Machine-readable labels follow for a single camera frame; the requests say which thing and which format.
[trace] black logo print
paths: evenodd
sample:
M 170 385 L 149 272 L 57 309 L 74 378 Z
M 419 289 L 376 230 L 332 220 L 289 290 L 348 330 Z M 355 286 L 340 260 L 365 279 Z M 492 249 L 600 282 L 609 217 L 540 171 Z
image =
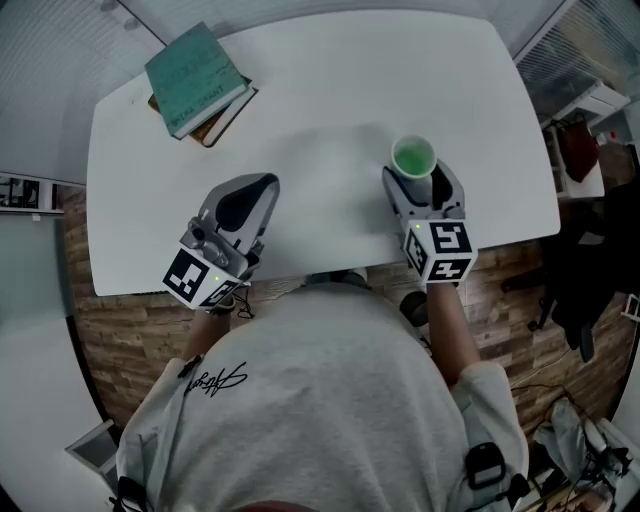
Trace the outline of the black logo print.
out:
M 248 375 L 246 373 L 236 374 L 236 372 L 245 364 L 247 364 L 246 361 L 239 365 L 226 377 L 224 376 L 224 371 L 226 368 L 220 370 L 220 373 L 217 377 L 209 377 L 209 372 L 204 372 L 198 379 L 189 383 L 184 394 L 186 395 L 192 389 L 200 388 L 204 390 L 205 395 L 213 398 L 215 394 L 221 389 L 228 389 L 237 386 L 238 384 L 242 384 L 245 380 L 247 380 Z

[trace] white table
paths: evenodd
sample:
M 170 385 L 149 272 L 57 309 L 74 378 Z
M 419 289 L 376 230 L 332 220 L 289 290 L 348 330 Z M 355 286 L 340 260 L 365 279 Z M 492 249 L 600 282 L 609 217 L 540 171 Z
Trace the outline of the white table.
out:
M 462 182 L 479 248 L 558 231 L 536 116 L 488 22 L 341 12 L 221 43 L 260 92 L 214 148 L 167 135 L 144 74 L 96 106 L 87 215 L 99 295 L 159 290 L 206 194 L 244 173 L 281 181 L 256 279 L 401 260 L 381 169 L 392 141 L 410 133 Z

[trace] green book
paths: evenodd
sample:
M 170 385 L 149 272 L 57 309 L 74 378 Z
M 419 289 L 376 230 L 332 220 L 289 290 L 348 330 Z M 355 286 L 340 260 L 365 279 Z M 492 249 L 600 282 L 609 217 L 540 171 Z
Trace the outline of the green book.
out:
M 247 90 L 204 23 L 178 37 L 145 65 L 169 134 L 182 139 Z

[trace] book cover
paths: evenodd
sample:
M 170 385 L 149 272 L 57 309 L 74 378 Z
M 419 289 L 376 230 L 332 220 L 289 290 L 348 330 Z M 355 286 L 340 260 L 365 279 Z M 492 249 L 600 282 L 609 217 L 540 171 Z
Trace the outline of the book cover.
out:
M 251 80 L 246 77 L 245 80 L 248 84 L 251 83 Z M 249 87 L 247 92 L 238 96 L 231 102 L 231 104 L 207 119 L 195 130 L 189 133 L 189 136 L 205 147 L 212 147 L 257 92 L 257 89 Z M 148 104 L 153 110 L 160 113 L 155 95 L 152 95 L 149 98 Z
M 145 69 L 169 134 L 178 139 L 247 90 L 204 23 L 169 44 Z

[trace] cup rim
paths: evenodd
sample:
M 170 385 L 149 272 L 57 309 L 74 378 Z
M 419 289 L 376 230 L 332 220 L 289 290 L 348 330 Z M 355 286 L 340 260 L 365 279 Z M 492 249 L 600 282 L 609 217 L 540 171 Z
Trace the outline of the cup rim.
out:
M 428 169 L 427 172 L 425 172 L 424 174 L 421 174 L 420 176 L 415 176 L 413 174 L 406 173 L 398 165 L 398 162 L 396 162 L 396 147 L 400 143 L 408 144 L 409 142 L 419 142 L 423 146 L 426 146 L 431 151 L 431 153 L 433 154 L 433 162 L 432 162 L 431 168 Z M 420 135 L 404 135 L 403 137 L 400 137 L 399 139 L 396 139 L 395 142 L 391 145 L 391 163 L 393 164 L 394 170 L 396 172 L 399 172 L 405 178 L 408 178 L 410 180 L 419 180 L 419 179 L 426 178 L 427 176 L 431 175 L 431 173 L 434 171 L 434 169 L 436 168 L 436 166 L 438 164 L 438 157 L 436 155 L 436 150 L 434 149 L 433 145 L 427 139 L 425 139 L 424 137 L 421 137 Z

